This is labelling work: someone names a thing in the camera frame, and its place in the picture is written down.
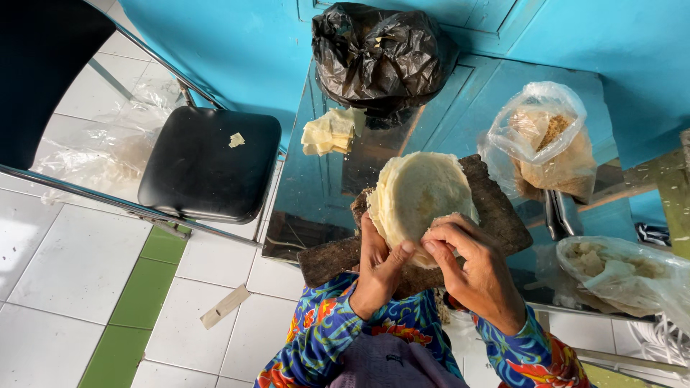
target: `floral shirt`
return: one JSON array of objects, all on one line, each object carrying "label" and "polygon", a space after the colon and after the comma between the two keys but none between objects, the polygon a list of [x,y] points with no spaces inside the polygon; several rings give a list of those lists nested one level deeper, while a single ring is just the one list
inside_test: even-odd
[{"label": "floral shirt", "polygon": [[[343,273],[321,287],[304,287],[285,346],[266,365],[254,387],[323,387],[339,373],[340,356],[360,333],[388,333],[407,343],[426,347],[446,370],[462,379],[460,369],[444,340],[431,290],[403,300],[391,300],[364,322],[350,308],[349,298],[357,276]],[[446,294],[450,307],[462,308]],[[506,336],[483,318],[472,314],[477,331],[500,388],[593,387],[572,348],[537,323],[527,307],[527,322],[514,336]]]}]

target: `black chair backrest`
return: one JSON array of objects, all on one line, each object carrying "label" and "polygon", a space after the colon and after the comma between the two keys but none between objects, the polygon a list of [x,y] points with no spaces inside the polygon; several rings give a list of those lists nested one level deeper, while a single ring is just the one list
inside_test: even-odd
[{"label": "black chair backrest", "polygon": [[115,24],[84,0],[10,1],[3,8],[0,164],[26,170],[60,99]]}]

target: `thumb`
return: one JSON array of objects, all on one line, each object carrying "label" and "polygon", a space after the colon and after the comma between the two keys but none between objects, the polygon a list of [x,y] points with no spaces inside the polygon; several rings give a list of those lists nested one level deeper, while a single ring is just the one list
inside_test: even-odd
[{"label": "thumb", "polygon": [[393,276],[400,272],[403,264],[410,260],[415,252],[415,245],[411,241],[405,240],[398,244],[385,262],[379,265],[377,271],[382,272],[385,276]]}]

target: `tiled floor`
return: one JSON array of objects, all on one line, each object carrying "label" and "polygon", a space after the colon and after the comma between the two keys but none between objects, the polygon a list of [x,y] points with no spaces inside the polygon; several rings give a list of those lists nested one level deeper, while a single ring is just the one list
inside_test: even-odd
[{"label": "tiled floor", "polygon": [[[117,2],[92,2],[138,34]],[[95,58],[130,90],[140,82],[168,76],[119,35]],[[111,122],[121,109],[128,109],[123,97],[87,67],[58,106],[46,137],[68,137]],[[37,159],[58,149],[42,141]],[[244,237],[258,234],[263,240],[281,171],[279,163],[262,220],[242,226],[209,224]],[[79,384],[108,320],[117,324],[129,319],[126,313],[111,313],[150,230],[149,224],[96,202],[43,205],[39,197],[45,191],[0,175],[0,387]],[[142,265],[143,274],[169,265],[147,249],[141,256],[145,259],[137,268]],[[199,317],[241,284],[252,293],[249,299],[205,330]],[[251,386],[283,345],[303,284],[299,269],[263,258],[260,250],[193,233],[132,387]],[[453,329],[446,329],[453,337]],[[574,347],[633,356],[639,349],[622,321],[552,313],[551,329]],[[470,386],[497,386],[483,344],[472,339],[454,343]],[[673,385],[668,376],[653,370],[631,373]]]}]

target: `hand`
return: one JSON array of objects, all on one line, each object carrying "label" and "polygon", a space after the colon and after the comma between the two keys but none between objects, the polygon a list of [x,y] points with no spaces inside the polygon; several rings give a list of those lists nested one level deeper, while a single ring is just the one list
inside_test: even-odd
[{"label": "hand", "polygon": [[[446,290],[458,302],[514,336],[525,323],[525,307],[495,238],[458,213],[434,220],[421,240],[441,267]],[[449,245],[467,260],[457,265]]]},{"label": "hand", "polygon": [[362,256],[359,281],[350,295],[350,307],[363,320],[391,301],[400,280],[402,265],[412,257],[415,245],[403,241],[388,254],[386,240],[376,231],[369,212],[362,216]]}]

